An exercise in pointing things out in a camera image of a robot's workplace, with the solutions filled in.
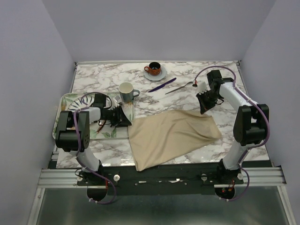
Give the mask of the beige cloth napkin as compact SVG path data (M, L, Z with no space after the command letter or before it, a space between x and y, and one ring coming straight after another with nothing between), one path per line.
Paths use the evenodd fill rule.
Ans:
M136 118L128 134L138 172L181 157L222 136L212 116L184 110Z

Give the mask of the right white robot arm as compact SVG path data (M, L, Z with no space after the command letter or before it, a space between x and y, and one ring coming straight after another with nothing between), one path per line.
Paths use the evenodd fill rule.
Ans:
M234 142L217 166L216 179L225 184L241 172L242 162L251 149L263 146L270 136L269 107L248 97L236 84L236 75L223 78L221 66L211 66L207 82L193 80L200 113L212 109L219 100L228 101L237 112L233 126Z

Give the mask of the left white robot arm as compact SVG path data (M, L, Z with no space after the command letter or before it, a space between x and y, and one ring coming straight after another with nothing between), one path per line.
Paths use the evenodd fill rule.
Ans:
M113 100L106 94L90 92L79 98L83 104L75 111L60 112L55 144L65 152L73 153L82 171L88 173L88 180L93 185L103 182L102 164L89 148L90 124L96 121L109 121L111 127L132 125L127 118L123 104L113 107Z

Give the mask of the white tray with leaf print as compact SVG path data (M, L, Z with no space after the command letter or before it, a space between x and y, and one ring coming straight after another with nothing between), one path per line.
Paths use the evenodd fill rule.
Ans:
M52 131L52 136L53 138L56 137L56 128L57 128L57 123L59 120L59 115L61 111L67 111L67 107L77 98L80 98L84 95L85 93L67 93L63 95L60 99L60 105L57 110L55 122L54 122L54 127ZM106 95L110 97L110 100L112 97L116 95L120 95L119 92L113 91L113 92L106 92ZM106 107L112 108L112 102L110 102L109 99L106 101ZM135 116L135 107L134 107L134 102L131 103L124 103L122 105L124 113L126 117L132 121L134 116ZM127 127L111 127L110 122L106 122L105 126L103 129L97 134L96 131L98 129L98 122L96 123L91 123L90 124L90 139L91 140L100 140L100 139L115 139L115 138L128 138L128 128Z

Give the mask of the silver fork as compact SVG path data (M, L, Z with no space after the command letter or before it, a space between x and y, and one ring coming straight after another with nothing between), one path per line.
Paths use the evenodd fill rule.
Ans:
M185 88L187 85L191 85L191 84L193 84L193 83L194 83L194 82L187 82L185 85L183 85L183 86L181 86L181 87L178 87L178 88L176 88L176 89L174 89L174 90L172 90L172 91L169 91L169 92L165 93L165 95L170 94L170 93L173 93L173 92L175 92L175 91L177 91L177 90L183 89L183 88Z

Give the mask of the rose gold knife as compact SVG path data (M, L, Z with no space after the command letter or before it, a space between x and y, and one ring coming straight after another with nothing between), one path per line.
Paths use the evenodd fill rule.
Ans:
M103 129L105 124L106 124L106 120L99 120L98 121L98 129L96 131L97 134Z

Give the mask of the grey and cream mug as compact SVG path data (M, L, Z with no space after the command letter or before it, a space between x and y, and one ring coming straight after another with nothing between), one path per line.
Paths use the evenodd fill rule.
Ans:
M140 95L139 90L135 90L133 85L129 82L123 82L119 85L119 93L123 102L133 102L135 97Z

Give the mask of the purple knife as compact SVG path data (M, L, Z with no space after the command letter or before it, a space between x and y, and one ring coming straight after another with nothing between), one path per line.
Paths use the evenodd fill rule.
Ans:
M173 78L173 79L171 79L171 80L169 80L169 81L167 81L167 82L165 82L165 83L163 83L163 84L161 84L161 85L159 85L159 86L157 86L157 87L151 89L151 90L149 91L149 93L155 92L155 91L157 91L157 90L159 90L159 89L162 89L162 88L165 87L166 85L168 85L168 84L174 82L176 79L177 79L177 78Z

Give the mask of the white plate with blue stripes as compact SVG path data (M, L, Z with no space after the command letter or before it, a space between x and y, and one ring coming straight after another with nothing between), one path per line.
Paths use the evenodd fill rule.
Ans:
M68 107L67 111L76 111L77 109L82 109L87 106L91 106L94 103L93 96L85 96L75 99Z

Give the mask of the brown coffee cup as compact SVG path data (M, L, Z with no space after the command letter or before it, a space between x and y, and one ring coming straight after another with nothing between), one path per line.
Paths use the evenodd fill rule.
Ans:
M144 71L150 75L157 76L161 72L161 65L158 62L151 62L148 66L144 67Z

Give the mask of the aluminium frame rail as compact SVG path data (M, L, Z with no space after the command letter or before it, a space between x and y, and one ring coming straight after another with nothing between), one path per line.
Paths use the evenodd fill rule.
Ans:
M242 171L243 183L235 182L236 187L272 187L284 186L286 180L280 167L246 168ZM43 169L38 180L38 188L104 188L84 181L79 182L74 169Z

